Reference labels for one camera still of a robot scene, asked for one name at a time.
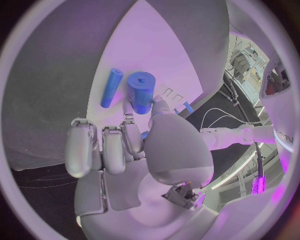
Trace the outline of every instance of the machinery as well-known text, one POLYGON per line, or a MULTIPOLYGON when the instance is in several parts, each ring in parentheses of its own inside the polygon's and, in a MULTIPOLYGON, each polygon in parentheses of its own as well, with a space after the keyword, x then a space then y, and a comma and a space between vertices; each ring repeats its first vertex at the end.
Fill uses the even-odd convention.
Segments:
MULTIPOLYGON (((63 2, 39 2, 12 32, 0 58, 1 99, 23 45, 46 16, 53 11, 59 14, 60 5, 66 6, 63 2)), ((166 2, 138 0, 130 5, 98 62, 86 118, 71 123, 65 166, 78 178, 77 222, 91 240, 260 239, 285 211, 300 182, 299 56, 281 23, 258 0, 203 0, 189 5, 186 14, 178 14, 182 1, 174 3, 176 18, 186 18, 189 26, 197 22, 199 29, 208 28, 208 37, 201 38, 196 37, 202 33, 199 29, 185 32, 188 27, 174 23, 166 2), (193 13, 195 6, 201 14, 193 13), (259 98, 272 126, 244 124, 198 132, 185 120, 190 112, 183 103, 196 110, 220 89, 229 32, 253 40, 269 58, 259 98), (99 107, 102 79, 116 65, 124 78, 141 70, 156 77, 149 114, 133 113, 122 83, 112 107, 107 111, 99 107), (143 141, 145 131, 149 133, 143 141), (212 179, 210 151, 253 142, 276 143, 285 171, 280 185, 229 202, 220 213, 207 208, 195 189, 212 179)), ((23 225, 38 239, 64 239, 26 202, 2 144, 0 152, 1 190, 23 225)))

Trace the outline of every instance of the white cable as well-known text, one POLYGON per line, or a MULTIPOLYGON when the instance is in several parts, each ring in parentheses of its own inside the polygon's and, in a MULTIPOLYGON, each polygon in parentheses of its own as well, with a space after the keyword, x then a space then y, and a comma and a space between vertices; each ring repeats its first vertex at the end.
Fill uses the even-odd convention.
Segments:
POLYGON ((206 115, 209 113, 209 111, 211 111, 211 110, 219 110, 219 111, 221 111, 221 112, 223 112, 223 113, 225 113, 225 114, 228 114, 228 115, 225 115, 225 116, 220 117, 219 119, 228 116, 228 117, 232 117, 232 118, 234 118, 234 119, 236 119, 236 120, 238 120, 238 121, 240 121, 241 123, 244 123, 244 124, 260 124, 260 123, 262 123, 262 121, 256 121, 256 122, 246 122, 246 121, 242 121, 242 120, 239 120, 238 118, 236 118, 235 116, 231 115, 230 113, 225 112, 224 110, 222 110, 222 109, 220 109, 220 108, 214 107, 214 108, 209 109, 209 110, 204 114, 204 117, 203 117, 203 119, 202 119, 202 123, 201 123, 200 129, 202 129, 202 126, 203 126, 203 122, 204 122, 205 116, 206 116, 206 115))

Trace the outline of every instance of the gray fabric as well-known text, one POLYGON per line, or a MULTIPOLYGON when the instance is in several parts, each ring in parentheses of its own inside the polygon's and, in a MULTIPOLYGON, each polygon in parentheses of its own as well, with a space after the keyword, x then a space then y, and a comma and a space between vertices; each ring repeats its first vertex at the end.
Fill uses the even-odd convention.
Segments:
MULTIPOLYGON (((198 109, 221 87, 229 47, 229 16, 224 0, 147 0, 172 28, 201 82, 198 109)), ((187 110, 180 113, 187 117, 187 110)))
POLYGON ((102 52, 135 0, 69 0, 25 43, 2 109, 7 160, 15 170, 64 162, 71 120, 85 118, 102 52))

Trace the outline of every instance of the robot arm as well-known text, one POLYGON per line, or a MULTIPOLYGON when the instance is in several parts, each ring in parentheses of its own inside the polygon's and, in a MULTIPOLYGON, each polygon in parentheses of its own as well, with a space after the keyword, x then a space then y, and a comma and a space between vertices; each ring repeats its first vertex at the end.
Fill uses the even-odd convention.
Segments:
POLYGON ((273 126, 243 124, 235 129, 226 127, 202 128, 200 135, 209 150, 225 149, 232 144, 251 145, 254 142, 276 144, 273 126))

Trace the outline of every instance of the white surface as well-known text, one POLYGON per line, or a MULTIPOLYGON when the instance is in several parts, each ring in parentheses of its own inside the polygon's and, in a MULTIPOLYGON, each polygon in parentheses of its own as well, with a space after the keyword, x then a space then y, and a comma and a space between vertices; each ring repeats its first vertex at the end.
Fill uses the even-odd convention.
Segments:
MULTIPOLYGON (((145 0, 138 0, 123 17, 113 32, 102 54, 90 91, 86 117, 98 127, 99 136, 104 126, 118 126, 123 120, 122 102, 128 97, 127 78, 138 71, 149 72, 156 78, 155 92, 168 89, 171 108, 174 97, 184 98, 178 103, 191 103, 203 91, 195 69, 182 44, 165 22, 145 0), (100 106, 101 97, 111 68, 123 71, 124 77, 115 93, 110 108, 100 106)), ((135 114, 140 132, 148 131, 150 112, 135 114)))

